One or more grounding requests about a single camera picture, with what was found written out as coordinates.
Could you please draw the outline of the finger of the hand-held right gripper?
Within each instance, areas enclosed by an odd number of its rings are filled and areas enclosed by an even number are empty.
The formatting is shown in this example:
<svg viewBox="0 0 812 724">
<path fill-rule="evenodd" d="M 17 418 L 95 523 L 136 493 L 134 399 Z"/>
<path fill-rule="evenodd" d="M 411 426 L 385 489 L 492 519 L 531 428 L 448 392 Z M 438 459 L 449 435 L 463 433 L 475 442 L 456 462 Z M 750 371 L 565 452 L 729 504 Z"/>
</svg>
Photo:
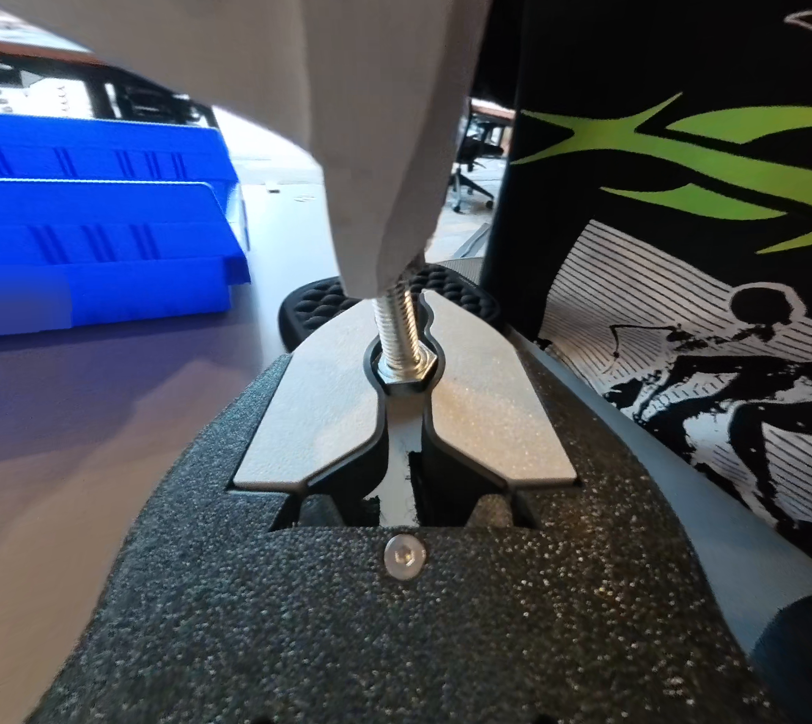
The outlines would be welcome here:
<svg viewBox="0 0 812 724">
<path fill-rule="evenodd" d="M 320 164 L 344 289 L 390 289 L 430 240 L 491 0 L 2 0 L 2 9 Z"/>
</svg>

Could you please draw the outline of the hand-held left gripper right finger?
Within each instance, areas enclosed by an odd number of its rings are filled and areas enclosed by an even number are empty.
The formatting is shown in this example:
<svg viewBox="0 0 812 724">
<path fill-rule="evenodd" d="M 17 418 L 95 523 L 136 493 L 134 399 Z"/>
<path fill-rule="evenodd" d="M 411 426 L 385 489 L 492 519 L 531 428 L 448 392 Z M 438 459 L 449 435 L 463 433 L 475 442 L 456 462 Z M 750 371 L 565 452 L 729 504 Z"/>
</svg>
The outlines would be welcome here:
<svg viewBox="0 0 812 724">
<path fill-rule="evenodd" d="M 573 485 L 576 470 L 511 342 L 437 292 L 422 292 L 421 304 L 439 354 L 428 445 L 510 491 Z"/>
</svg>

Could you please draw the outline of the black office chair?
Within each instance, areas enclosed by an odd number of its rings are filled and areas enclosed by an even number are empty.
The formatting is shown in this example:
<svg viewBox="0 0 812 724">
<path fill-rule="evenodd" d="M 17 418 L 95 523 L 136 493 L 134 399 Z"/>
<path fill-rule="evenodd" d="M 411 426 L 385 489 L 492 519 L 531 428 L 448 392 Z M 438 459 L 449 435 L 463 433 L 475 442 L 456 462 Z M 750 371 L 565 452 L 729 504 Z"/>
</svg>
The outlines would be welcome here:
<svg viewBox="0 0 812 724">
<path fill-rule="evenodd" d="M 489 211 L 494 209 L 494 195 L 467 177 L 464 170 L 471 172 L 481 160 L 501 159 L 504 155 L 502 139 L 507 127 L 508 121 L 504 119 L 493 120 L 480 115 L 469 117 L 448 182 L 448 187 L 452 191 L 453 212 L 457 214 L 462 212 L 465 190 L 468 194 L 481 193 L 486 198 L 486 209 Z"/>
</svg>

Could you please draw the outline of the silver hex bolt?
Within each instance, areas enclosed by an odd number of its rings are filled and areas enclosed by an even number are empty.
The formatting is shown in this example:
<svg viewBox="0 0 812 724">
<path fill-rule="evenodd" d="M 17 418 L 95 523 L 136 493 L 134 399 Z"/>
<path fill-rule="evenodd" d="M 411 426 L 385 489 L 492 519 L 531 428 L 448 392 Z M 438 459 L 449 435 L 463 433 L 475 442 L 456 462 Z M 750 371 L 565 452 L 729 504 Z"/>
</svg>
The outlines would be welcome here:
<svg viewBox="0 0 812 724">
<path fill-rule="evenodd" d="M 372 300 L 381 343 L 379 372 L 391 383 L 421 380 L 428 367 L 410 289 L 411 276 L 421 269 L 423 262 L 424 258 L 418 255 L 391 287 Z"/>
</svg>

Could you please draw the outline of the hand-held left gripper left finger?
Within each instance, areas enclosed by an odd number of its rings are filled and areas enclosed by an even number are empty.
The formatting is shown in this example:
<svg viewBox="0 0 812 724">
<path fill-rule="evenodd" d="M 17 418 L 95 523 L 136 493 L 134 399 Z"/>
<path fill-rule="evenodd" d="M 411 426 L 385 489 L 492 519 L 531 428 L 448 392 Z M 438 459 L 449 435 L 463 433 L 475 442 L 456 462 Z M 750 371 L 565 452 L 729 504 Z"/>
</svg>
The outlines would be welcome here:
<svg viewBox="0 0 812 724">
<path fill-rule="evenodd" d="M 339 490 L 370 493 L 388 465 L 386 394 L 371 370 L 379 338 L 373 303 L 361 301 L 330 319 L 292 352 L 288 365 L 236 470 L 245 491 L 311 493 L 343 466 L 370 474 Z"/>
</svg>

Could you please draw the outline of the blue plastic bin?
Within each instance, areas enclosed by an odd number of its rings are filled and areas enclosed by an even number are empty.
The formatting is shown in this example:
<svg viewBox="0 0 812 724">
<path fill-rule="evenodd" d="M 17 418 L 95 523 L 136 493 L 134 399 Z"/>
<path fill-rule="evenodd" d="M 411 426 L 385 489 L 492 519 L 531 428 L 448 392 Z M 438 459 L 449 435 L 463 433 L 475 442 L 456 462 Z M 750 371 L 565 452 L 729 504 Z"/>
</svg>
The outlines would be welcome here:
<svg viewBox="0 0 812 724">
<path fill-rule="evenodd" d="M 249 284 L 217 129 L 1 118 L 2 336 L 228 311 Z"/>
</svg>

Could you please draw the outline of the silver hex nut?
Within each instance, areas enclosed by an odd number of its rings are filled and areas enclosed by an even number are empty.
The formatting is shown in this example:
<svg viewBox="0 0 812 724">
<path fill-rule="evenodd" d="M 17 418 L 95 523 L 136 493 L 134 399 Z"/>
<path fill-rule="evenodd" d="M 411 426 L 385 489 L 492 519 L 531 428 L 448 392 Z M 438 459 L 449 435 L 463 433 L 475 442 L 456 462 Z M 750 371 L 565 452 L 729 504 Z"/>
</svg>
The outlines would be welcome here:
<svg viewBox="0 0 812 724">
<path fill-rule="evenodd" d="M 427 346 L 421 346 L 421 361 L 415 371 L 401 372 L 393 369 L 381 351 L 373 360 L 372 370 L 388 395 L 403 396 L 426 391 L 436 374 L 438 355 Z"/>
</svg>

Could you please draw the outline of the long wooden office desk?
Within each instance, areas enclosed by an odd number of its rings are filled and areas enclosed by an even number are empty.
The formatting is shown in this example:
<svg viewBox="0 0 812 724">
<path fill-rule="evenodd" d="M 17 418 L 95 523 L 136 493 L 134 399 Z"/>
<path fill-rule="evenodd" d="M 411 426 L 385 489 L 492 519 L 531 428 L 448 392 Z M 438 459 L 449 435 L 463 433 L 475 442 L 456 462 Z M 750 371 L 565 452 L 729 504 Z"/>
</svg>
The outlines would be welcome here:
<svg viewBox="0 0 812 724">
<path fill-rule="evenodd" d="M 1 112 L 218 129 L 213 110 L 1 12 Z"/>
</svg>

